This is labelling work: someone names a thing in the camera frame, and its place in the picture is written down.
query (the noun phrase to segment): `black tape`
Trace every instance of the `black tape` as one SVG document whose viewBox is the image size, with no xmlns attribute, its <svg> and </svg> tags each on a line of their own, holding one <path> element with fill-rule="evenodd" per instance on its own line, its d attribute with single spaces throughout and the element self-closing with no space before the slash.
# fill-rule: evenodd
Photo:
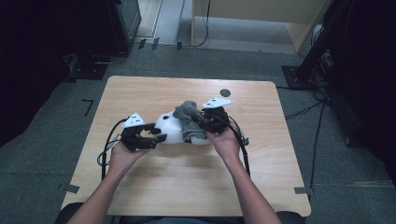
<svg viewBox="0 0 396 224">
<path fill-rule="evenodd" d="M 139 43 L 139 49 L 142 49 L 143 47 L 145 47 L 146 44 L 146 39 L 142 39 Z"/>
<path fill-rule="evenodd" d="M 181 42 L 177 42 L 177 48 L 176 48 L 177 51 L 181 50 L 181 45 L 182 45 Z"/>
<path fill-rule="evenodd" d="M 294 188 L 294 193 L 314 195 L 314 191 L 312 189 L 306 189 L 305 187 Z"/>
<path fill-rule="evenodd" d="M 88 106 L 87 112 L 85 112 L 84 117 L 87 117 L 88 113 L 90 113 L 91 107 L 92 107 L 92 105 L 93 105 L 93 101 L 94 101 L 94 100 L 82 99 L 82 102 L 91 102 L 91 103 L 90 103 L 90 106 Z"/>
<path fill-rule="evenodd" d="M 154 39 L 154 43 L 152 43 L 151 50 L 157 49 L 158 43 L 159 43 L 159 42 L 160 42 L 160 38 L 159 38 L 159 37 L 155 38 L 155 39 Z"/>
<path fill-rule="evenodd" d="M 67 191 L 67 192 L 76 193 L 76 194 L 79 191 L 79 187 L 78 186 L 74 186 L 74 185 L 66 184 L 66 183 L 62 183 L 61 186 L 59 186 L 59 189 Z"/>
</svg>

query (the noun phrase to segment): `black cable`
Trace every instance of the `black cable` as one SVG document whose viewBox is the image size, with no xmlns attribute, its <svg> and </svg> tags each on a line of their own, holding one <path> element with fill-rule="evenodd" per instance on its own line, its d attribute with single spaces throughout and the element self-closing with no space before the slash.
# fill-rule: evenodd
<svg viewBox="0 0 396 224">
<path fill-rule="evenodd" d="M 312 155 L 312 168 L 311 168 L 311 180 L 309 181 L 309 188 L 312 189 L 314 185 L 314 179 L 315 179 L 315 168 L 316 168 L 316 160 L 317 160 L 317 147 L 318 147 L 318 136 L 319 136 L 319 130 L 320 130 L 320 125 L 322 121 L 322 116 L 323 116 L 323 110 L 324 106 L 326 105 L 326 101 L 322 101 L 323 103 L 322 108 L 320 110 L 320 116 L 319 116 L 319 122 L 318 122 L 318 127 L 317 127 L 317 133 L 315 135 L 315 143 L 314 143 L 314 153 Z M 311 202 L 311 196 L 308 194 L 308 201 Z"/>
<path fill-rule="evenodd" d="M 245 148 L 244 143 L 242 142 L 242 136 L 233 128 L 233 126 L 232 126 L 231 124 L 229 124 L 228 122 L 226 122 L 224 119 L 219 118 L 218 116 L 215 116 L 215 115 L 209 115 L 209 116 L 211 116 L 211 117 L 213 117 L 213 118 L 215 118 L 215 119 L 220 120 L 222 123 L 224 123 L 225 125 L 227 125 L 227 126 L 230 128 L 231 131 L 233 131 L 233 134 L 235 135 L 235 138 L 236 138 L 236 140 L 238 141 L 239 146 L 241 147 L 242 155 L 244 156 L 245 169 L 246 169 L 246 171 L 247 171 L 248 176 L 250 176 L 250 167 L 249 167 L 249 164 L 248 164 L 248 152 L 247 152 L 247 150 L 246 150 L 246 148 Z M 238 125 L 236 122 L 235 122 L 235 125 L 236 125 L 236 127 L 238 128 L 238 130 L 240 130 L 239 125 Z"/>
<path fill-rule="evenodd" d="M 276 88 L 279 90 L 288 90 L 288 91 L 312 91 L 311 89 L 294 89 L 294 88 L 282 87 L 282 86 L 276 86 Z"/>
<path fill-rule="evenodd" d="M 96 63 L 96 64 L 113 64 L 113 63 L 119 63 L 120 61 L 122 61 L 122 59 L 125 58 L 125 56 L 126 56 L 126 53 L 123 52 L 122 55 L 121 55 L 121 57 L 120 57 L 118 60 L 116 60 L 116 61 L 112 61 L 112 62 L 97 62 L 97 61 L 94 61 L 94 63 Z"/>
<path fill-rule="evenodd" d="M 239 135 L 242 137 L 242 132 L 241 132 L 241 129 L 239 128 L 239 125 L 238 125 L 238 123 L 236 123 L 236 120 L 235 120 L 235 119 L 233 119 L 233 118 L 231 118 L 230 116 L 228 116 L 228 118 L 229 118 L 229 119 L 231 119 L 231 120 L 233 121 L 233 124 L 235 124 L 235 125 L 236 125 L 236 127 L 238 128 L 238 133 L 239 133 Z"/>
<path fill-rule="evenodd" d="M 297 112 L 297 113 L 295 113 L 295 114 L 287 115 L 287 116 L 285 117 L 285 119 L 294 119 L 294 118 L 297 117 L 298 115 L 305 114 L 305 113 L 308 112 L 310 109 L 314 108 L 314 107 L 317 106 L 317 105 L 320 105 L 321 103 L 322 103 L 322 102 L 318 102 L 318 103 L 316 103 L 316 104 L 314 104 L 314 105 L 311 105 L 311 106 L 309 106 L 309 107 L 307 107 L 307 108 L 305 108 L 305 109 L 300 110 L 299 112 Z"/>
<path fill-rule="evenodd" d="M 112 144 L 112 143 L 116 143 L 116 142 L 119 142 L 119 141 L 120 141 L 120 139 L 113 140 L 113 141 L 109 142 L 107 145 Z M 106 152 L 108 152 L 109 150 L 110 150 L 110 147 L 107 147 L 106 148 Z M 105 152 L 101 152 L 99 154 L 98 158 L 96 159 L 96 162 L 98 163 L 99 166 L 102 166 L 102 163 L 100 162 L 100 160 L 102 159 L 102 156 L 103 156 L 104 153 Z"/>
<path fill-rule="evenodd" d="M 106 140 L 106 144 L 105 144 L 105 149 L 103 150 L 102 153 L 102 180 L 105 179 L 106 176 L 106 157 L 107 157 L 107 151 L 108 151 L 108 144 L 110 142 L 110 138 L 111 135 L 114 133 L 114 130 L 116 130 L 116 128 L 123 122 L 125 122 L 127 119 L 122 119 L 119 122 L 116 123 L 116 125 L 114 125 L 114 127 L 111 129 L 110 134 L 108 135 L 108 138 Z"/>
<path fill-rule="evenodd" d="M 210 0 L 207 3 L 206 22 L 204 22 L 204 27 L 206 28 L 206 35 L 204 37 L 204 40 L 199 45 L 193 45 L 193 46 L 187 46 L 187 47 L 193 47 L 193 48 L 201 47 L 207 41 L 207 39 L 209 38 L 209 25 L 208 25 L 208 22 L 209 22 L 209 11 L 210 11 Z"/>
<path fill-rule="evenodd" d="M 320 29 L 315 33 L 315 36 L 314 36 L 314 31 L 312 31 L 312 35 L 311 35 L 311 47 L 315 44 L 315 42 L 317 42 L 317 36 L 322 33 L 323 26 L 320 27 Z"/>
<path fill-rule="evenodd" d="M 346 33 L 344 35 L 344 45 L 347 42 L 347 29 L 348 29 L 348 25 L 349 25 L 349 20 L 350 20 L 350 13 L 352 11 L 353 8 L 353 4 L 355 3 L 355 0 L 352 1 L 352 3 L 350 4 L 350 8 L 349 8 L 349 12 L 347 14 L 347 20 L 346 20 Z"/>
</svg>

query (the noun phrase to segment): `person's right hand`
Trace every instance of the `person's right hand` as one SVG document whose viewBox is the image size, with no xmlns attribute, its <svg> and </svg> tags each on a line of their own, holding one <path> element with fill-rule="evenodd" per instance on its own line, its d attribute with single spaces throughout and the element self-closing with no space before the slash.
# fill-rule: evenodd
<svg viewBox="0 0 396 224">
<path fill-rule="evenodd" d="M 222 134 L 206 132 L 206 136 L 212 140 L 216 151 L 225 162 L 239 160 L 240 146 L 230 128 L 226 128 Z"/>
</svg>

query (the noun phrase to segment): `black base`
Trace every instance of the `black base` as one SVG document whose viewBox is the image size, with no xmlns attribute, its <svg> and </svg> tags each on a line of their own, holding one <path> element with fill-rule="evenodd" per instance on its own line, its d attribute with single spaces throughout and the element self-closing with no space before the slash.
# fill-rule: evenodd
<svg viewBox="0 0 396 224">
<path fill-rule="evenodd" d="M 283 75 L 290 89 L 294 90 L 316 90 L 318 86 L 309 81 L 309 79 L 298 79 L 296 72 L 298 66 L 282 65 Z"/>
<path fill-rule="evenodd" d="M 84 61 L 78 59 L 66 82 L 76 82 L 76 79 L 102 80 L 107 66 L 106 63 L 84 63 Z"/>
</svg>

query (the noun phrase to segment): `table top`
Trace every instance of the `table top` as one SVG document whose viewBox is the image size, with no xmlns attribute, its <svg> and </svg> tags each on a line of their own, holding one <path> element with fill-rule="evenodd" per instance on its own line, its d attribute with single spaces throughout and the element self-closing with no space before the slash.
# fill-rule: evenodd
<svg viewBox="0 0 396 224">
<path fill-rule="evenodd" d="M 71 180 L 78 193 L 66 192 L 63 207 L 85 202 L 101 181 L 96 163 L 112 127 L 134 112 L 155 122 L 186 100 L 200 105 L 227 89 L 234 105 L 224 106 L 241 127 L 251 178 L 276 211 L 309 216 L 304 186 L 276 86 L 267 81 L 167 77 L 111 77 Z M 121 126 L 115 131 L 121 133 Z M 158 144 L 122 179 L 109 215 L 242 216 L 233 181 L 212 145 Z"/>
</svg>

